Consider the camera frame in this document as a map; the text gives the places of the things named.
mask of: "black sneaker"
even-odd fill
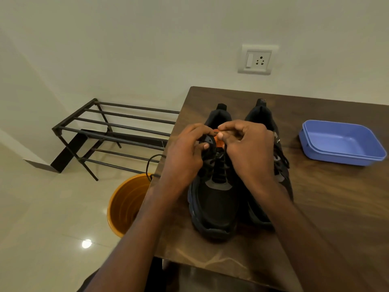
[[[217,129],[227,121],[231,121],[231,116],[226,105],[219,103],[205,125]],[[208,142],[210,147],[203,151],[203,167],[188,190],[192,222],[205,238],[227,240],[236,230],[239,208],[236,184],[239,179],[230,158],[223,147],[216,145],[214,137],[204,135],[199,141]]]
[[[266,107],[265,99],[258,99],[255,108],[249,112],[245,121],[264,124],[268,130],[274,132],[274,175],[277,181],[286,188],[293,201],[292,184],[288,171],[289,161],[282,152],[278,127],[271,116],[271,111]],[[259,225],[271,225],[269,218],[250,193],[247,195],[247,201],[251,221]]]

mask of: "orange bucket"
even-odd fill
[[[134,222],[149,186],[146,173],[138,174],[124,181],[111,196],[108,224],[119,237],[123,237]]]

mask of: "white wall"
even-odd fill
[[[51,128],[67,112],[1,29],[0,96],[0,142],[26,160],[50,164],[64,148]]]
[[[190,86],[389,104],[388,8],[389,0],[1,0],[0,24],[68,112],[94,97],[179,110]],[[242,43],[280,46],[270,76],[237,73]]]

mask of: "black shoe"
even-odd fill
[[[271,111],[266,107],[264,99],[258,99],[255,108],[249,112],[245,121],[264,124],[268,130],[274,132],[274,175],[277,181],[286,188],[293,201],[292,184],[288,171],[289,161],[282,152],[278,127],[271,116]],[[269,218],[250,193],[247,195],[247,201],[251,221],[259,225],[271,225]]]
[[[219,103],[205,125],[217,129],[227,121],[231,121],[231,116],[226,105]],[[239,179],[224,148],[217,147],[212,136],[205,135],[199,141],[208,142],[210,147],[203,151],[203,167],[188,190],[192,222],[205,238],[227,240],[236,230]]]

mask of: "tile floor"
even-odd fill
[[[88,140],[86,152],[95,142]],[[119,151],[115,143],[100,148]],[[160,151],[123,145],[120,152],[150,157]],[[145,162],[95,152],[93,158],[140,171]],[[119,238],[106,211],[112,192],[134,174],[94,163],[95,181],[75,160],[61,173],[36,169],[0,145],[0,291],[76,291],[100,267]],[[156,163],[149,169],[153,172]],[[92,242],[83,248],[83,241]],[[179,291],[265,291],[241,280],[189,266]]]

